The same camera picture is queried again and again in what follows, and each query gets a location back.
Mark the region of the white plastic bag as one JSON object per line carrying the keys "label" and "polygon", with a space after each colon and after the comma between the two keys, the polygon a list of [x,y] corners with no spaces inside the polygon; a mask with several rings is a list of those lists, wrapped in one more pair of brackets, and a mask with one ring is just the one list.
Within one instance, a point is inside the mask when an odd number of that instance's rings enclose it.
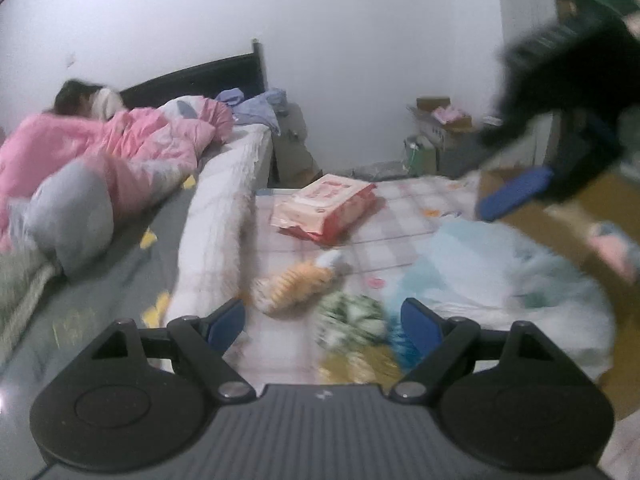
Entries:
{"label": "white plastic bag", "polygon": [[383,294],[390,316],[414,298],[490,330],[534,323],[590,378],[613,365],[616,327],[602,287],[570,260],[502,223],[452,220]]}

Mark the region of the green paper bag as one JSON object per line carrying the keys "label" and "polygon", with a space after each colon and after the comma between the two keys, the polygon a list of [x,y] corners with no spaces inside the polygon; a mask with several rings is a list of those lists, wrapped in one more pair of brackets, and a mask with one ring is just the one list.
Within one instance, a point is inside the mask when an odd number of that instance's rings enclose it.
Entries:
{"label": "green paper bag", "polygon": [[404,168],[409,177],[434,176],[438,173],[438,151],[423,134],[404,141]]}

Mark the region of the pink panda plush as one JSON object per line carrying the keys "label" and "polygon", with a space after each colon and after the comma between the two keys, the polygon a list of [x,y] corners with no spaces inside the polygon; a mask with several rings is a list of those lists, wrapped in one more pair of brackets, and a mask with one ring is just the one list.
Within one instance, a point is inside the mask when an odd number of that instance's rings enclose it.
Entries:
{"label": "pink panda plush", "polygon": [[623,280],[630,284],[639,281],[639,244],[617,224],[609,221],[590,226],[587,243]]}

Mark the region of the gold book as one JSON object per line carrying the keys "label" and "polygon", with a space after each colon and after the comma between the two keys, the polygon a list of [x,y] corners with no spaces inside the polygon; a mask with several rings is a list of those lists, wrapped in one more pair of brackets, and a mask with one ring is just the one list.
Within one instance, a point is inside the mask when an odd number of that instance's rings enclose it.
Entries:
{"label": "gold book", "polygon": [[378,384],[388,390],[401,377],[394,352],[387,344],[329,352],[317,370],[318,381],[323,385]]}

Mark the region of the sleeping person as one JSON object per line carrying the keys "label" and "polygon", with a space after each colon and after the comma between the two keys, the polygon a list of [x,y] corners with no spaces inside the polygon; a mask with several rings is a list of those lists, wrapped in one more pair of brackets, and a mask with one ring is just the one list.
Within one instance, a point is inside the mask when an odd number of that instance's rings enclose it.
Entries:
{"label": "sleeping person", "polygon": [[120,94],[110,87],[69,79],[54,98],[52,112],[108,122],[127,107]]}

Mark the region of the checked low mattress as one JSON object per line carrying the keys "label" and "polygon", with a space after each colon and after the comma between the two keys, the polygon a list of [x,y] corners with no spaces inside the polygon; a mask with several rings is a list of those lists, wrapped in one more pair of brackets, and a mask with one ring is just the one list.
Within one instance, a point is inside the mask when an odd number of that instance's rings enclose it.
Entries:
{"label": "checked low mattress", "polygon": [[[384,301],[423,245],[449,220],[472,218],[480,177],[462,180],[423,177],[380,182],[378,201],[344,234],[337,246],[344,269],[335,287],[351,295]],[[256,278],[280,273],[317,258],[322,247],[278,231],[273,208],[287,190],[258,192],[241,245],[241,292]],[[317,300],[268,316],[247,309],[244,333],[227,356],[256,389],[267,384],[313,384],[319,378],[322,350],[317,342]]]}

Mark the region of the green white knitted cloth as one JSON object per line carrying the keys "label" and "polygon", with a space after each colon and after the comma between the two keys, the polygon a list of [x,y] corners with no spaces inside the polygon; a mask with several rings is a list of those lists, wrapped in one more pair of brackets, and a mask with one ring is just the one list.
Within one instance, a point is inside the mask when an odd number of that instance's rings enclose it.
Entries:
{"label": "green white knitted cloth", "polygon": [[378,300],[332,292],[319,302],[316,341],[323,350],[352,351],[386,339],[385,311]]}

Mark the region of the green floral pillow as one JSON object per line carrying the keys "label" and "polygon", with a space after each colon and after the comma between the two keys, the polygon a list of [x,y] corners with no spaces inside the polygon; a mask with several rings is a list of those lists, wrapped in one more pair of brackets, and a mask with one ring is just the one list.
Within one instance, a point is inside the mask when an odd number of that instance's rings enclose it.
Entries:
{"label": "green floral pillow", "polygon": [[1,255],[1,365],[12,356],[47,284],[60,273],[60,267],[38,250]]}

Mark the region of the blue clothes pile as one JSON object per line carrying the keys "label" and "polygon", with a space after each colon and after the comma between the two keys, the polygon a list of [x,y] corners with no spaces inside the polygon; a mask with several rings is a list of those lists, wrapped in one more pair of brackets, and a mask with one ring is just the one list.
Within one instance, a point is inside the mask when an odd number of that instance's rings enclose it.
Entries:
{"label": "blue clothes pile", "polygon": [[279,88],[269,89],[250,99],[241,89],[233,88],[221,91],[215,100],[230,108],[236,126],[264,125],[276,136],[281,133],[279,119],[288,116],[288,95]]}

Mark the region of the orange white knitted toy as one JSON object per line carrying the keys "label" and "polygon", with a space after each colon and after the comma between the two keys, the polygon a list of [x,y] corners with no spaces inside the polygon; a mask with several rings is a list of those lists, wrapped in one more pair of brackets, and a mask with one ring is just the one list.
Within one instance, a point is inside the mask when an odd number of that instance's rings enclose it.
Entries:
{"label": "orange white knitted toy", "polygon": [[278,316],[327,292],[345,267],[341,249],[322,252],[286,270],[255,278],[250,285],[250,305],[262,314]]}

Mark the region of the open box with pink items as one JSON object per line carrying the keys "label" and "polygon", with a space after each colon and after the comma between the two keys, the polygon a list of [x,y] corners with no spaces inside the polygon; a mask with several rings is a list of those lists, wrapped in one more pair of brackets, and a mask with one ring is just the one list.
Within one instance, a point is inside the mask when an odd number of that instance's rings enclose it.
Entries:
{"label": "open box with pink items", "polygon": [[442,152],[454,150],[474,131],[472,117],[453,106],[448,96],[419,96],[408,110],[420,135]]}

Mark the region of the pink and grey quilt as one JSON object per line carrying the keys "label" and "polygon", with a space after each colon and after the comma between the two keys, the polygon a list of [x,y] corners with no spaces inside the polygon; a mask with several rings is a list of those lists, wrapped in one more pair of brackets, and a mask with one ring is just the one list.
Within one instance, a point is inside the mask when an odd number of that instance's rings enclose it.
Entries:
{"label": "pink and grey quilt", "polygon": [[1,147],[1,249],[33,249],[68,274],[198,168],[232,133],[230,107],[204,96],[120,110],[107,122],[42,113]]}

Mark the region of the white plaid mattress pad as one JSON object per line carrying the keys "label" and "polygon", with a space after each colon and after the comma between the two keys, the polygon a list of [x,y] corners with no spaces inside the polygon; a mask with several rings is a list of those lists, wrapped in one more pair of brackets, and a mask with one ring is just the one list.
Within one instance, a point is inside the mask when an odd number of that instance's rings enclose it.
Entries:
{"label": "white plaid mattress pad", "polygon": [[186,215],[163,325],[185,315],[204,318],[238,294],[241,235],[255,185],[268,181],[271,155],[267,126],[235,126],[230,140],[204,164]]}

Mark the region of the black headboard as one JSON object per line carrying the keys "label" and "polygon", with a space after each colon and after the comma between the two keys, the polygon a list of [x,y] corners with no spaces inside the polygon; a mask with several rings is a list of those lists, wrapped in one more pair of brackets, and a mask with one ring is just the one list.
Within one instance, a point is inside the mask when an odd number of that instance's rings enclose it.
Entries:
{"label": "black headboard", "polygon": [[262,44],[254,39],[250,53],[177,70],[122,90],[126,107],[159,107],[180,96],[213,99],[224,90],[240,89],[247,99],[267,90]]}

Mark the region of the red pink wipes pack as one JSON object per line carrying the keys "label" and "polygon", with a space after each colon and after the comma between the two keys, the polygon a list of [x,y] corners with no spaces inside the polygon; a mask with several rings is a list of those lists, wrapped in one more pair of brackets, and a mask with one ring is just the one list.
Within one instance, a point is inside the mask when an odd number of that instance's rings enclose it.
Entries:
{"label": "red pink wipes pack", "polygon": [[326,174],[274,205],[271,225],[331,246],[376,203],[371,182]]}

